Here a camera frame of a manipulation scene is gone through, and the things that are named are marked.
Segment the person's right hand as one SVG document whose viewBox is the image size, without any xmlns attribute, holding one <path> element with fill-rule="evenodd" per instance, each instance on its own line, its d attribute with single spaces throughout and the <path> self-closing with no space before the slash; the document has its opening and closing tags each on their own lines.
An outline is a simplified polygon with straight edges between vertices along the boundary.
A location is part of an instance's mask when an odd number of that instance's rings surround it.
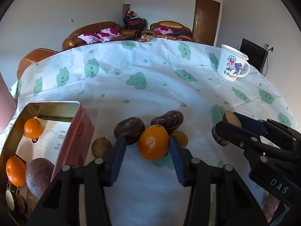
<svg viewBox="0 0 301 226">
<path fill-rule="evenodd" d="M 271 193 L 264 190 L 263 213 L 268 223 L 274 222 L 278 217 L 285 215 L 290 208 L 279 201 Z"/>
</svg>

